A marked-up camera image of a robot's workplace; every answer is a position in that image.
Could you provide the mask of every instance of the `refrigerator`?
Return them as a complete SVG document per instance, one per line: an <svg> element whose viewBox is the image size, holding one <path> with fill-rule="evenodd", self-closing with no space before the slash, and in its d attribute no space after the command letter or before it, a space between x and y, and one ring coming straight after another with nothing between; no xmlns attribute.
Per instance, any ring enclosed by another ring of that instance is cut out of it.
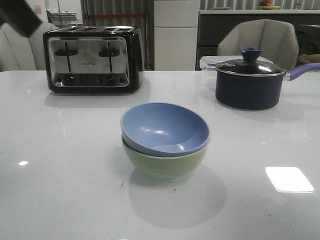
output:
<svg viewBox="0 0 320 240"><path fill-rule="evenodd" d="M154 1L154 70L196 68L199 0Z"/></svg>

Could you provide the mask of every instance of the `chair backrest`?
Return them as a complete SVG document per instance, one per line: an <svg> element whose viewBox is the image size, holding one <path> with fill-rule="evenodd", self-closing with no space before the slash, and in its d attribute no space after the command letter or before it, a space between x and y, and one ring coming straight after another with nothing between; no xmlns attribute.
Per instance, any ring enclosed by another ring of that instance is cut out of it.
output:
<svg viewBox="0 0 320 240"><path fill-rule="evenodd" d="M4 23L0 27L0 71L45 70L43 33L54 29L52 23L43 22L27 38Z"/></svg>
<svg viewBox="0 0 320 240"><path fill-rule="evenodd" d="M299 54L295 28L291 23L271 19L246 21L235 26L218 46L218 56L241 55L239 48L257 47L262 57L292 69Z"/></svg>

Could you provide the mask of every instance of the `saucepan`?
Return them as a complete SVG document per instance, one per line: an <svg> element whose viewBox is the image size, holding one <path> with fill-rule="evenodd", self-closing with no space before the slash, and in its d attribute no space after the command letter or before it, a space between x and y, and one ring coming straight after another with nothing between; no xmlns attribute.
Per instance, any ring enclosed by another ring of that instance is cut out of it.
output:
<svg viewBox="0 0 320 240"><path fill-rule="evenodd" d="M264 110L278 104L283 80L292 81L300 75L320 70L320 63L300 65L291 70L256 60L263 49L244 47L243 58L215 65L215 97L224 105L244 110Z"/></svg>

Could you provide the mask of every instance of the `purple handle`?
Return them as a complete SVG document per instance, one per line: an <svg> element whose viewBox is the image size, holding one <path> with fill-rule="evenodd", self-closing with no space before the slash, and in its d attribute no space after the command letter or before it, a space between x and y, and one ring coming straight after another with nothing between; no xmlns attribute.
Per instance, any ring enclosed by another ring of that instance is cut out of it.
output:
<svg viewBox="0 0 320 240"><path fill-rule="evenodd" d="M304 64L304 65L297 66L291 70L288 70L287 72L290 74L289 81L292 81L297 77L299 77L300 75L313 70L320 70L320 63Z"/></svg>

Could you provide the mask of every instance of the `stainless steel toaster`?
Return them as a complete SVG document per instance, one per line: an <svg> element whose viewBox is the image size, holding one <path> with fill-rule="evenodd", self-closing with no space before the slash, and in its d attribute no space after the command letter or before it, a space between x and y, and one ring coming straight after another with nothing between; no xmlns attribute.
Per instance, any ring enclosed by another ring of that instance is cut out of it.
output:
<svg viewBox="0 0 320 240"><path fill-rule="evenodd" d="M134 26L71 26L44 33L49 89L133 93L143 81L141 38Z"/></svg>

